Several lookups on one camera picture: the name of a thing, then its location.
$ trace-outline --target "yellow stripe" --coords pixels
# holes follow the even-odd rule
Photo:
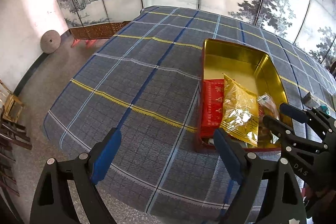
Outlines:
[[[279,75],[279,77],[280,77],[281,79],[283,79],[283,80],[285,80],[285,81],[287,81],[287,82],[289,82],[289,83],[291,83],[291,84],[297,86],[298,88],[304,90],[305,92],[309,92],[309,90],[307,90],[307,89],[305,89],[304,87],[298,85],[297,83],[294,83],[293,81],[290,81],[289,79],[284,78],[283,76],[280,76],[280,75]],[[327,104],[325,101],[323,101],[322,99],[320,99],[320,98],[318,98],[318,99],[319,99],[322,103],[324,103],[326,106],[328,106],[333,112],[335,112],[335,110],[334,110],[333,107],[331,107],[330,105],[328,105],[328,104]]]
[[[166,13],[159,13],[159,12],[145,12],[145,13],[151,13],[151,14],[157,14],[157,15],[165,15],[165,16],[169,15],[169,14],[166,14]]]
[[[115,102],[115,103],[117,103],[117,104],[119,104],[119,105],[121,105],[123,107],[130,107],[132,110],[134,110],[134,111],[136,111],[138,113],[151,116],[151,117],[153,117],[153,118],[155,118],[155,119],[157,119],[159,121],[162,121],[164,123],[170,124],[172,126],[175,126],[175,127],[178,127],[178,128],[182,128],[183,127],[183,124],[180,123],[180,122],[174,121],[172,119],[169,119],[167,117],[164,117],[164,116],[159,115],[159,114],[157,114],[155,112],[149,111],[147,109],[144,109],[144,108],[141,108],[141,107],[138,107],[138,106],[133,106],[133,105],[130,106],[130,104],[128,104],[128,103],[126,103],[126,102],[124,102],[122,100],[119,100],[119,99],[117,99],[117,98],[115,98],[115,97],[113,97],[113,96],[111,96],[111,95],[109,95],[109,94],[107,94],[105,92],[94,90],[93,88],[91,88],[91,87],[89,87],[87,85],[84,85],[84,84],[78,82],[75,79],[71,79],[71,82],[73,82],[74,84],[82,87],[85,90],[93,91],[95,94],[100,95],[100,96],[102,96],[102,97],[104,97],[104,98],[106,98],[106,99],[108,99],[108,100],[110,100],[112,102]],[[185,126],[185,128],[186,128],[186,130],[188,130],[190,132],[193,132],[193,133],[195,133],[197,131],[197,128],[194,128],[194,127]]]
[[[169,14],[158,13],[158,12],[145,12],[145,13],[153,13],[153,14],[169,15]],[[211,22],[211,23],[215,23],[215,24],[217,24],[217,22],[214,22],[214,21],[211,21],[211,20],[202,19],[202,18],[197,18],[197,17],[188,17],[188,16],[182,16],[182,15],[171,15],[171,16],[180,16],[180,17],[185,17],[185,18],[194,18],[194,19],[198,19],[198,20],[202,20],[202,21],[206,21],[206,22]],[[222,25],[222,26],[226,26],[226,27],[229,27],[229,28],[232,28],[232,29],[237,29],[237,30],[239,30],[239,31],[243,31],[243,32],[245,32],[245,33],[251,34],[251,35],[253,35],[253,36],[255,36],[255,37],[258,37],[258,38],[264,40],[263,37],[261,37],[261,36],[259,36],[259,35],[257,35],[257,34],[254,34],[254,33],[251,33],[251,32],[245,31],[245,30],[242,30],[242,29],[240,29],[240,28],[233,27],[233,26],[226,25],[226,24],[222,24],[222,23],[220,23],[220,25]],[[156,37],[144,37],[144,38],[143,38],[143,37],[134,37],[134,36],[131,36],[131,35],[122,35],[122,34],[117,35],[117,36],[119,36],[119,37],[137,38],[137,39],[140,39],[140,38],[142,38],[142,39],[155,39],[155,40],[157,40],[157,41],[161,41],[161,42],[172,43],[171,41],[168,41],[168,40],[159,40],[159,39],[156,38]],[[300,58],[298,55],[296,55],[296,54],[290,52],[289,50],[283,48],[281,45],[279,45],[279,44],[277,44],[277,43],[274,43],[274,42],[272,42],[272,41],[270,41],[270,40],[268,40],[268,39],[265,39],[265,40],[266,40],[267,42],[273,44],[273,45],[276,45],[276,46],[282,48],[282,49],[285,50],[286,52],[290,53],[291,55],[295,56],[296,58],[298,58],[298,59],[301,60],[302,62],[306,63],[309,67],[311,67],[311,68],[312,68],[313,70],[315,70],[319,75],[321,75],[321,76],[322,76],[328,83],[330,83],[331,85],[333,85],[333,84],[332,84],[326,77],[324,77],[324,76],[322,75],[322,73],[320,73],[316,68],[314,68],[314,67],[313,67],[312,65],[310,65],[308,62],[306,62],[305,60],[303,60],[302,58]],[[177,44],[177,45],[181,45],[181,46],[194,47],[194,48],[198,48],[198,49],[200,49],[200,50],[202,49],[202,47],[199,47],[199,46],[196,46],[196,45],[192,45],[192,44],[182,44],[182,43],[175,43],[175,44]]]
[[[91,88],[91,87],[89,87],[87,85],[84,85],[84,84],[76,81],[75,79],[71,79],[71,82],[75,83],[76,85],[79,85],[80,87],[82,87],[82,88],[84,88],[86,90],[93,91],[95,94],[100,95],[100,96],[102,96],[102,97],[104,97],[104,98],[106,98],[106,99],[108,99],[108,100],[110,100],[112,102],[115,102],[118,105],[121,105],[123,107],[129,107],[130,106],[130,104],[128,104],[127,102],[119,100],[119,99],[117,99],[117,98],[115,98],[115,97],[113,97],[113,96],[111,96],[111,95],[109,95],[109,94],[107,94],[107,93],[105,93],[103,91],[94,90],[93,88]]]

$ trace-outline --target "red snack bag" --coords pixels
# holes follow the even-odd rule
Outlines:
[[[211,137],[223,118],[224,79],[203,80],[201,137]]]

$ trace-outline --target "small package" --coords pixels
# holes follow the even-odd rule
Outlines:
[[[270,115],[273,118],[279,120],[280,118],[277,106],[275,105],[273,98],[267,93],[259,96],[257,102],[259,104],[259,134],[260,136],[270,136],[270,143],[275,144],[279,138],[272,134],[271,131],[263,125],[263,117],[265,115]]]
[[[224,74],[223,119],[220,126],[234,138],[256,147],[258,143],[258,96]]]

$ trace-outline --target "wooden stool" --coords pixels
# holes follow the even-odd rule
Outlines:
[[[0,159],[6,159],[11,163],[16,163],[16,161],[5,154],[4,148],[0,146]]]
[[[9,93],[5,101],[5,104],[3,104],[5,111],[1,117],[4,117],[6,120],[11,121],[11,122],[17,122],[21,114],[21,111],[25,105],[20,101],[20,99],[17,96],[13,94],[13,92],[9,90],[8,87],[6,87],[6,85],[1,80],[0,80],[0,85],[3,86],[4,89]],[[6,97],[6,95],[1,90],[0,90],[0,93]],[[11,116],[10,112],[13,109],[13,106],[15,104],[17,104],[20,108],[15,116]]]
[[[8,142],[19,145],[28,150],[31,150],[32,145],[30,144],[30,138],[27,137],[26,135],[26,127],[18,123],[5,120],[3,113],[4,113],[4,107],[2,107],[1,111],[0,138],[3,138]],[[17,140],[16,137],[25,140],[27,143]]]
[[[13,148],[9,145],[8,141],[2,138],[0,138],[0,148],[3,148],[4,150],[7,150],[7,151],[13,150]]]
[[[13,189],[12,187],[10,187],[8,185],[6,180],[10,181],[16,187],[16,180],[13,177],[7,175],[6,172],[5,172],[5,169],[11,170],[11,168],[9,166],[6,166],[6,165],[0,163],[0,186],[5,187],[7,190],[14,193],[15,195],[20,196],[20,194],[17,190]]]

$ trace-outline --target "food package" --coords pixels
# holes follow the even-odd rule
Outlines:
[[[258,143],[258,96],[224,74],[223,119],[220,126],[234,138],[256,147]]]
[[[224,79],[203,80],[201,137],[211,137],[223,117]]]
[[[277,106],[275,105],[273,98],[267,93],[260,96],[257,102],[259,104],[259,135],[268,135],[270,137],[270,143],[275,144],[279,138],[276,135],[272,134],[271,131],[263,125],[263,117],[265,115],[270,115],[273,118],[279,120],[280,118]]]

